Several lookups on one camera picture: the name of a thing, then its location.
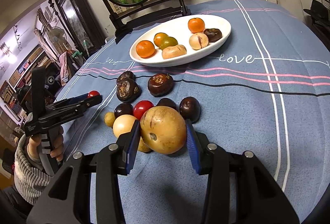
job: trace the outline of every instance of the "cherry tomato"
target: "cherry tomato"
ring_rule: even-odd
[[[88,98],[91,98],[91,97],[95,97],[95,96],[99,96],[100,95],[100,93],[98,92],[98,91],[96,91],[96,90],[93,90],[93,91],[90,91],[89,93],[88,93]]]
[[[154,105],[149,100],[142,100],[138,102],[133,109],[133,116],[141,120],[142,115]]]

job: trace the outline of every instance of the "dark brown fruit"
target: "dark brown fruit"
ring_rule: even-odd
[[[222,33],[219,29],[205,29],[204,34],[209,39],[209,42],[216,42],[222,38]]]
[[[154,97],[160,97],[169,93],[174,85],[171,75],[157,73],[148,81],[148,90]]]
[[[184,119],[190,119],[194,123],[201,115],[201,105],[194,97],[186,97],[180,102],[179,112]]]
[[[166,106],[177,110],[177,105],[172,99],[169,98],[162,98],[160,101],[158,101],[156,106]]]
[[[121,103],[114,109],[114,117],[118,118],[121,115],[133,115],[133,106],[129,103]]]
[[[141,89],[132,79],[124,79],[118,82],[117,97],[121,102],[132,102],[141,94]]]
[[[119,81],[121,81],[123,79],[127,79],[127,78],[132,79],[132,80],[135,81],[135,75],[134,75],[134,73],[131,72],[131,71],[125,71],[125,72],[123,72],[121,75],[119,75],[119,77],[117,79],[117,85],[118,85]]]

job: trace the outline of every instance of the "metal screw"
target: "metal screw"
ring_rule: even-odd
[[[247,150],[245,153],[244,153],[245,157],[247,158],[252,158],[254,156],[253,152],[252,151],[249,151]]]
[[[73,154],[73,158],[75,158],[75,159],[79,159],[79,158],[81,158],[82,157],[82,153],[81,152],[79,152],[79,151],[77,151],[77,152],[75,152],[74,154]]]
[[[116,149],[118,149],[118,145],[116,143],[112,143],[109,145],[108,148],[109,148],[109,150],[116,150]]]
[[[209,143],[207,144],[207,148],[210,150],[215,150],[216,148],[218,148],[218,146],[214,143]]]

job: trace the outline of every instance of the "cardboard box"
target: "cardboard box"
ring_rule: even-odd
[[[32,63],[36,60],[36,58],[41,54],[43,49],[41,47],[38,47],[30,56],[29,56],[29,62]]]
[[[12,86],[15,86],[15,84],[18,82],[19,78],[21,78],[21,75],[19,74],[18,70],[16,70],[13,75],[11,76],[11,78],[9,79],[9,83]]]

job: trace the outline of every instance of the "blue tablecloth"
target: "blue tablecloth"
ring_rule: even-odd
[[[302,22],[273,3],[225,0],[189,8],[192,14],[226,18],[232,33],[225,44],[187,65],[151,68],[131,60],[128,52],[155,25],[133,31],[118,44],[110,40],[59,95],[63,99],[91,90],[103,95],[101,105],[64,126],[65,155],[95,153],[116,141],[103,117],[120,103],[115,87],[119,74],[135,73],[142,88],[135,105],[140,100],[158,102],[147,81],[167,72],[179,82],[166,97],[179,104],[194,96],[202,106],[195,129],[226,151],[253,151],[303,221],[330,182],[330,53]],[[119,177],[126,222],[199,223],[206,183],[207,176],[195,174],[187,150],[176,157],[138,152],[131,174]],[[95,223],[95,184],[91,193]]]

